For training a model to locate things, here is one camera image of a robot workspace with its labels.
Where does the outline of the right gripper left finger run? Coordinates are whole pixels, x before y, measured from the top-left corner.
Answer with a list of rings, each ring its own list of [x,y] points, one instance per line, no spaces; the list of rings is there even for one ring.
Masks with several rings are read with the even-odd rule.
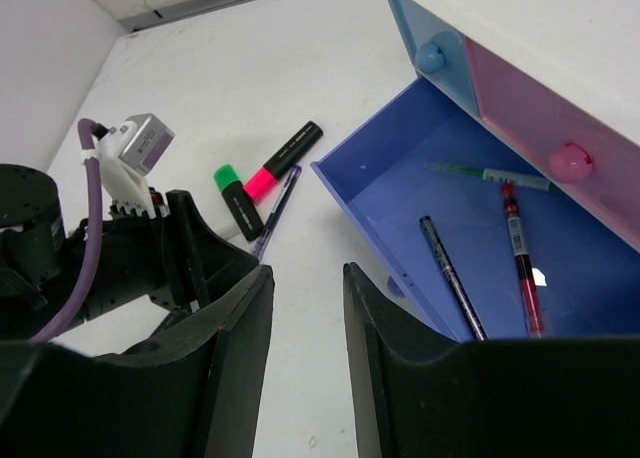
[[[105,355],[97,457],[248,457],[272,329],[274,279],[260,265],[223,297]]]

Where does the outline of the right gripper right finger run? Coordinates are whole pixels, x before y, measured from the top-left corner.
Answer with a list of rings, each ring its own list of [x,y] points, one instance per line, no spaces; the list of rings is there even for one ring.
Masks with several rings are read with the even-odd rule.
[[[358,454],[462,457],[465,359],[387,299],[355,263],[343,303]]]

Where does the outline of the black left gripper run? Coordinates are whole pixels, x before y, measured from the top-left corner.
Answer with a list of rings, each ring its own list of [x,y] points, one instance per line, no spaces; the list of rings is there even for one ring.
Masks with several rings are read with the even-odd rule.
[[[103,224],[100,260],[75,328],[139,297],[168,311],[169,328],[220,299],[258,266],[205,223],[187,191],[166,194],[168,215]]]

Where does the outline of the dark slim pen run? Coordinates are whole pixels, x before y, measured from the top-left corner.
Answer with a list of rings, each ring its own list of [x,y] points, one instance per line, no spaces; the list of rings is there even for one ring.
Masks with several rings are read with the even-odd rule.
[[[430,216],[423,216],[419,219],[419,225],[427,243],[431,247],[432,253],[439,265],[445,281],[449,286],[449,289],[451,290],[470,333],[476,340],[487,340],[488,335],[486,330],[482,325],[476,309],[473,306],[453,262],[446,251],[433,220]]]

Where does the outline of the purple cap marker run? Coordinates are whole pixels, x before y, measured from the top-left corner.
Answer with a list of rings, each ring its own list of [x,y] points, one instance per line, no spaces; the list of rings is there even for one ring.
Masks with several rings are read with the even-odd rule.
[[[252,249],[252,255],[261,261],[268,243],[275,231],[275,228],[280,220],[282,213],[290,199],[290,196],[298,183],[300,174],[302,173],[302,167],[300,165],[294,165],[289,172],[282,189],[271,209],[271,212],[267,218],[261,235],[256,240],[256,243]]]

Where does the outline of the red cap marker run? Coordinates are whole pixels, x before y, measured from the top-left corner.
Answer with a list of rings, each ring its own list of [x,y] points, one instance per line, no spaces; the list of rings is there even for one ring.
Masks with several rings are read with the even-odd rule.
[[[503,184],[501,186],[501,196],[505,208],[507,231],[523,298],[527,330],[531,337],[541,338],[545,332],[545,325],[542,319],[530,255],[526,246],[515,186],[510,183]]]

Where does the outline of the green clear pen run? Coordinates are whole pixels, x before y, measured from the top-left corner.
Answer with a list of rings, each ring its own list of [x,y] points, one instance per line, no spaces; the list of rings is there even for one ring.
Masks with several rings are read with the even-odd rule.
[[[433,171],[475,177],[494,183],[512,184],[545,192],[560,192],[560,189],[555,184],[543,176],[451,163],[429,163],[427,167]]]

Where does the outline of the dark blue drawer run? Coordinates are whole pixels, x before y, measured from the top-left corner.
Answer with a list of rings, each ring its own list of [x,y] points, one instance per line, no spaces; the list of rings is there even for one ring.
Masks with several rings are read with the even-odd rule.
[[[423,321],[471,334],[420,229],[430,217],[492,338],[523,337],[525,312],[497,183],[445,163],[530,173],[530,165],[419,79],[314,164]],[[517,193],[543,316],[554,336],[639,330],[639,256],[561,192]]]

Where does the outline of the pink drawer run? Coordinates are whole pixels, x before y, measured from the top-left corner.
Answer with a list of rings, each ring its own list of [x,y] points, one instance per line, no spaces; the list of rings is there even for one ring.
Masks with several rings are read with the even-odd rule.
[[[639,147],[483,46],[464,42],[482,120],[637,249]]]

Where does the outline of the light blue drawer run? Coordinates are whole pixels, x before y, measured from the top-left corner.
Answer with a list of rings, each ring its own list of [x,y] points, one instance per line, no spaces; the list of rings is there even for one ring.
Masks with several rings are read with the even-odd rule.
[[[463,36],[413,0],[388,0],[416,73],[478,116]]]

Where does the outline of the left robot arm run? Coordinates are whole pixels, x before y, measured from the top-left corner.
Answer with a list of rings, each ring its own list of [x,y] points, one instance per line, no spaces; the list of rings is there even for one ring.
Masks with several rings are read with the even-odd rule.
[[[96,275],[69,327],[140,297],[181,317],[221,298],[258,261],[216,235],[187,191],[150,192],[158,217],[111,205]],[[67,233],[58,188],[26,166],[1,167],[1,336],[29,339],[67,302],[81,270],[87,220]]]

